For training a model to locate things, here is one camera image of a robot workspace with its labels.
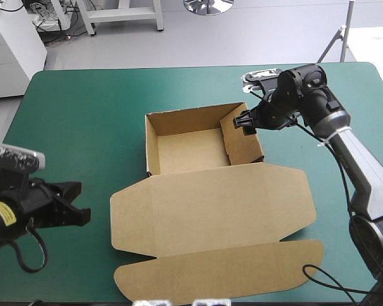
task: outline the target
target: white cable tie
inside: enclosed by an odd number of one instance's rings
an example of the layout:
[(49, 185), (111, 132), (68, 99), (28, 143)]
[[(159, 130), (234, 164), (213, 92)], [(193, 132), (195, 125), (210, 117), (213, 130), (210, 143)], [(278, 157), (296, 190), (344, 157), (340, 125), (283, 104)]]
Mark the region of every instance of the white cable tie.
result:
[(348, 130), (351, 131), (352, 128), (350, 126), (345, 126), (345, 127), (340, 128), (340, 129), (337, 129), (335, 132), (333, 132), (327, 138), (325, 138), (325, 140), (323, 142), (318, 143), (318, 147), (325, 147), (329, 143), (330, 139), (335, 137), (337, 134), (344, 132), (344, 131), (348, 131)]

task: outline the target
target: yellow label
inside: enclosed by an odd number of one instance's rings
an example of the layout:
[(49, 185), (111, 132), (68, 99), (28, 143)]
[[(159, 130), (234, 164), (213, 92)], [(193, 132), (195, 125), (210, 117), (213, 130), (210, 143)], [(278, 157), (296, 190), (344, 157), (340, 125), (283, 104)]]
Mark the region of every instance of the yellow label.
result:
[(0, 216), (3, 219), (6, 226), (10, 226), (16, 223), (17, 219), (15, 218), (14, 212), (11, 208), (4, 202), (0, 201)]

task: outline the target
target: cardboard box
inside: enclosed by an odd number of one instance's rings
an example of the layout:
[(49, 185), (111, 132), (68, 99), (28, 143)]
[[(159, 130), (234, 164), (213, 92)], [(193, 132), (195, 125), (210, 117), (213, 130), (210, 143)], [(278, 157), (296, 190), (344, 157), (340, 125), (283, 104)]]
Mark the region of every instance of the cardboard box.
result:
[(232, 103), (146, 115), (148, 174), (263, 161), (257, 135), (244, 136), (234, 127), (234, 117), (246, 109), (246, 103)]
[(116, 270), (131, 300), (286, 290), (306, 281), (304, 264), (321, 264), (321, 242), (280, 242), (316, 220), (312, 195), (303, 171), (259, 162), (257, 135), (234, 127), (245, 109), (146, 115), (150, 177), (110, 200), (114, 248), (157, 257)]

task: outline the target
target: robotic arm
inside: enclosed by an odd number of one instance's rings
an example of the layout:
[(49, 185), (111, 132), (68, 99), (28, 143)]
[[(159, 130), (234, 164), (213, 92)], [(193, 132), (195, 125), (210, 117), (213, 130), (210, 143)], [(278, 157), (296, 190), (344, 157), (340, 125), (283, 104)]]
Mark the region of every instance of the robotic arm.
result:
[[(71, 204), (81, 193), (80, 182), (55, 184), (29, 177), (44, 167), (44, 154), (0, 145), (0, 247), (13, 247), (20, 267), (28, 273), (40, 271), (48, 258), (45, 243), (36, 229), (83, 226), (91, 219), (91, 209), (77, 209)], [(24, 263), (16, 243), (16, 239), (26, 233), (36, 239), (43, 253), (39, 268), (30, 268)]]
[[(245, 92), (262, 92), (262, 101), (234, 119), (245, 134), (255, 129), (282, 129), (302, 116), (314, 135), (325, 139), (355, 187), (350, 201), (349, 231), (373, 277), (372, 291), (383, 293), (383, 166), (357, 139), (350, 115), (327, 86), (324, 70), (309, 64), (281, 71), (254, 71), (243, 76)], [(383, 295), (368, 295), (361, 305), (383, 305)]]

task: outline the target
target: metal stand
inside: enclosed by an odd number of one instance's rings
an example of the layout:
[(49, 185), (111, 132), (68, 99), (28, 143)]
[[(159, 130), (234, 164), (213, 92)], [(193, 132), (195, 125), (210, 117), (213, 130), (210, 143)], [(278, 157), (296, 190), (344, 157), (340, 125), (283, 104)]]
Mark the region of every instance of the metal stand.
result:
[(156, 19), (158, 31), (163, 31), (163, 15), (160, 0), (153, 0), (152, 7), (130, 8), (131, 0), (119, 0), (118, 8), (112, 10), (87, 11), (84, 0), (77, 0), (82, 20), (88, 33), (96, 34), (93, 23), (124, 20)]
[(326, 49), (322, 53), (322, 55), (319, 57), (317, 62), (322, 62), (325, 58), (326, 54), (329, 52), (329, 50), (332, 48), (333, 44), (336, 40), (342, 40), (342, 51), (340, 53), (340, 62), (345, 61), (346, 56), (346, 49), (347, 49), (347, 38), (349, 35), (349, 29), (350, 29), (350, 22), (352, 20), (352, 13), (353, 13), (353, 5), (355, 0), (349, 1), (349, 6), (347, 9), (347, 16), (346, 16), (346, 24), (341, 25), (339, 30), (335, 33), (335, 35), (332, 37), (331, 41), (327, 45)]
[(186, 9), (194, 14), (213, 16), (231, 9), (234, 0), (184, 0)]

